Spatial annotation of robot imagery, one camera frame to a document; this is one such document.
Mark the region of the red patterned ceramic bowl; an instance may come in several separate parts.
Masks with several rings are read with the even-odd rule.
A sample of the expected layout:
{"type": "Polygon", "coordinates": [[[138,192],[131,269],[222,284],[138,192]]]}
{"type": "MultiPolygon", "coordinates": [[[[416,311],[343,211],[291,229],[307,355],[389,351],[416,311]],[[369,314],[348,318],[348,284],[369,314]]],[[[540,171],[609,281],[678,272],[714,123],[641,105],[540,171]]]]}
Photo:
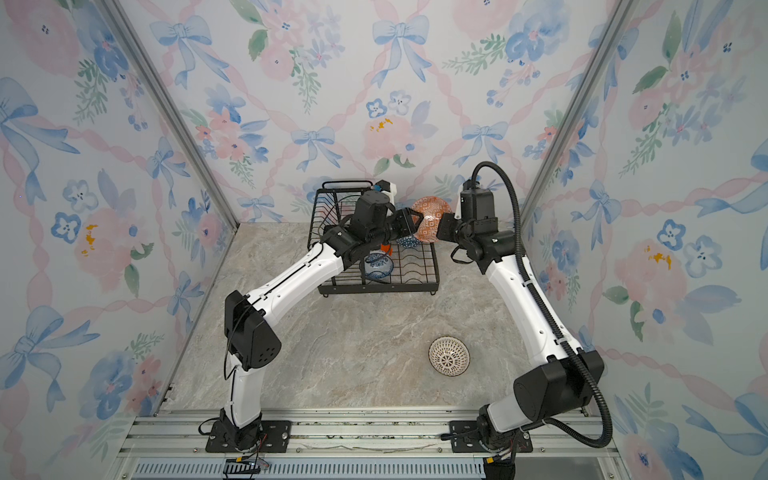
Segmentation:
{"type": "Polygon", "coordinates": [[[412,205],[412,209],[423,216],[423,220],[414,234],[415,238],[422,243],[436,242],[442,216],[445,213],[452,213],[450,205],[441,198],[425,196],[416,200],[412,205]]]}

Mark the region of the black wire dish rack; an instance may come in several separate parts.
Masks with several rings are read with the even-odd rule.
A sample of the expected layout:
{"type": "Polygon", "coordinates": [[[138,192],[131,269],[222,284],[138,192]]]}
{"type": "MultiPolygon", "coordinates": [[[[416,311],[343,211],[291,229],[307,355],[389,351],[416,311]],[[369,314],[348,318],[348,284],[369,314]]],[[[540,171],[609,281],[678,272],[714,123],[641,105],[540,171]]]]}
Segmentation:
{"type": "MultiPolygon", "coordinates": [[[[370,180],[327,180],[309,194],[313,202],[307,246],[312,247],[322,235],[336,226],[355,209],[357,199],[366,191],[375,190],[370,180]]],[[[413,293],[434,295],[440,277],[435,248],[422,243],[417,249],[403,249],[392,240],[391,258],[394,271],[386,280],[369,280],[363,274],[363,260],[354,263],[339,275],[325,281],[318,292],[328,297],[337,294],[413,293]]]]}

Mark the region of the blue floral ceramic bowl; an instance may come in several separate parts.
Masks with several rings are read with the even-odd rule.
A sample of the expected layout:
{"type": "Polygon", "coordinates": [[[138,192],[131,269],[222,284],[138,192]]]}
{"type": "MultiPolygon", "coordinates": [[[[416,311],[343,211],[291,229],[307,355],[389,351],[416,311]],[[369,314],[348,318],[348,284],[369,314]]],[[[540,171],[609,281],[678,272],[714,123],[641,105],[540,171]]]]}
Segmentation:
{"type": "Polygon", "coordinates": [[[363,260],[363,274],[369,280],[386,280],[393,271],[391,256],[382,250],[371,252],[363,260]]]}

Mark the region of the white brown lattice bowl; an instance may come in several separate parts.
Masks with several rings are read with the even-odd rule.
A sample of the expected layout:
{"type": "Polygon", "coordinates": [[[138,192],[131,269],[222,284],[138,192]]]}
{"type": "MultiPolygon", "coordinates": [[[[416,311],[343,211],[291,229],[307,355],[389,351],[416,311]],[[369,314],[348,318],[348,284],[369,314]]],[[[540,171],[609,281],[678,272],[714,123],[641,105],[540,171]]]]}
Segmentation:
{"type": "Polygon", "coordinates": [[[463,375],[471,361],[466,345],[452,336],[435,339],[429,347],[428,359],[438,373],[447,377],[463,375]]]}

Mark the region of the blue geometric patterned bowl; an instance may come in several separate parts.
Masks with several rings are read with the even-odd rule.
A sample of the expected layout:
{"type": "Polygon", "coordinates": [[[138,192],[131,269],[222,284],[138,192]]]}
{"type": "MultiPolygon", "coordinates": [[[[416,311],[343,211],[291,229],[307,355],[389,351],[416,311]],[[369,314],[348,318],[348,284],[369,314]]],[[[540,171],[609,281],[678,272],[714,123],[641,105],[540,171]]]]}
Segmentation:
{"type": "Polygon", "coordinates": [[[407,236],[398,239],[397,244],[403,249],[417,249],[422,245],[422,242],[415,236],[407,236]]]}

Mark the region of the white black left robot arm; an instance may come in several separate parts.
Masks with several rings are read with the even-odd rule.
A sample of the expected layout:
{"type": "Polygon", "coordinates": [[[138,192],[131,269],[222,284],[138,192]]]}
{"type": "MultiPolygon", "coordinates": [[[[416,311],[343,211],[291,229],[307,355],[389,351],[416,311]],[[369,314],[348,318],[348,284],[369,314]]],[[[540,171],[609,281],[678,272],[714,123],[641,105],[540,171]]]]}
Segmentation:
{"type": "Polygon", "coordinates": [[[411,208],[397,209],[387,193],[366,191],[352,214],[326,228],[320,241],[292,266],[246,294],[231,292],[225,301],[223,364],[230,393],[223,413],[235,429],[249,428],[261,417],[265,368],[282,348],[274,328],[289,310],[382,245],[414,235],[423,219],[411,208]]]}

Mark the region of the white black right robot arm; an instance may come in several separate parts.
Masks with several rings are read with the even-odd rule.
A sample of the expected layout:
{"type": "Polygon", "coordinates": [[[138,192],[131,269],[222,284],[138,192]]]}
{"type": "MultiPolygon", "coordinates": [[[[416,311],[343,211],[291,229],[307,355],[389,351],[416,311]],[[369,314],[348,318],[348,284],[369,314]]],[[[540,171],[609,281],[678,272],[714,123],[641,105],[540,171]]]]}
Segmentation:
{"type": "Polygon", "coordinates": [[[543,425],[555,426],[592,448],[606,446],[612,435],[609,422],[603,424],[599,437],[592,438],[557,418],[594,400],[604,370],[602,358],[585,350],[557,318],[518,236],[499,230],[492,192],[468,181],[458,209],[442,217],[437,236],[464,251],[468,262],[476,264],[499,293],[532,365],[514,380],[511,394],[481,408],[477,424],[483,446],[509,448],[516,435],[543,425]]]}

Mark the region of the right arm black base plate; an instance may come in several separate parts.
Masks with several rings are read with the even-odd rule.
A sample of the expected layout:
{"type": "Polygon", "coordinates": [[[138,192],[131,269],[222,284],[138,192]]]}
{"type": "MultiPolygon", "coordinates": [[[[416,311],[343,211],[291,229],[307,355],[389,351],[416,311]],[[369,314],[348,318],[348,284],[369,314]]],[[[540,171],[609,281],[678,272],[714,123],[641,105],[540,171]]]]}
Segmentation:
{"type": "MultiPolygon", "coordinates": [[[[448,432],[440,436],[442,441],[451,445],[453,453],[491,453],[481,441],[475,420],[451,420],[448,422],[448,432]]],[[[518,434],[515,440],[518,453],[532,453],[534,448],[531,438],[525,434],[518,434]]]]}

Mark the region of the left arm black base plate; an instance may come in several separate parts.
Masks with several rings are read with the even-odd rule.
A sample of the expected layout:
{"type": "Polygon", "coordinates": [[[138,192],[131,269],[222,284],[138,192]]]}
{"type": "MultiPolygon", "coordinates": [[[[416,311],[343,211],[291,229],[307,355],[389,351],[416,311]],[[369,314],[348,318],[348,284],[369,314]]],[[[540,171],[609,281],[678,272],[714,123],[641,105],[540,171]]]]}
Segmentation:
{"type": "Polygon", "coordinates": [[[217,419],[206,434],[206,453],[285,453],[291,438],[288,420],[255,420],[236,428],[227,418],[217,419]]]}

